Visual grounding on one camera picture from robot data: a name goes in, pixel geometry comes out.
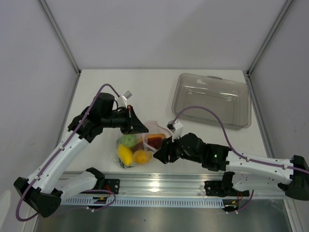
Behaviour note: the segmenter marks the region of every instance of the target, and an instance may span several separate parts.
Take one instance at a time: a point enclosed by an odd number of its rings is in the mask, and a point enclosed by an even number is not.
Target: yellow toy fruit
[[[138,164],[145,164],[148,163],[151,158],[151,153],[145,150],[138,150],[133,154],[134,162]]]
[[[130,166],[133,163],[133,152],[130,150],[130,148],[120,144],[117,148],[117,153],[125,166]]]

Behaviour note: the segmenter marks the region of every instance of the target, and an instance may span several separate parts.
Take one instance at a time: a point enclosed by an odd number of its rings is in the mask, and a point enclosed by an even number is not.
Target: clear plastic bag
[[[151,162],[154,152],[162,146],[163,139],[172,135],[157,121],[147,121],[144,125],[149,133],[119,135],[116,153],[121,167],[131,168]]]

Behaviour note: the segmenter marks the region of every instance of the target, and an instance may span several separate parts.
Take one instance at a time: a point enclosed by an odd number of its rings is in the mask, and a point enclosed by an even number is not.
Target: gray floor
[[[68,210],[62,206],[59,211]],[[221,209],[110,207],[39,218],[35,232],[291,232],[283,201],[254,200],[238,215]]]

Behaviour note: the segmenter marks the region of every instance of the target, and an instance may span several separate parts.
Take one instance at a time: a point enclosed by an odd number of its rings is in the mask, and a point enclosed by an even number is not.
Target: gray wall
[[[309,1],[297,0],[253,72],[275,156],[309,161]],[[309,231],[308,202],[296,202]]]
[[[35,0],[1,1],[0,22],[0,195],[12,191],[2,231],[19,232],[13,182],[52,151],[76,75]]]
[[[247,70],[286,0],[47,0],[81,69]]]

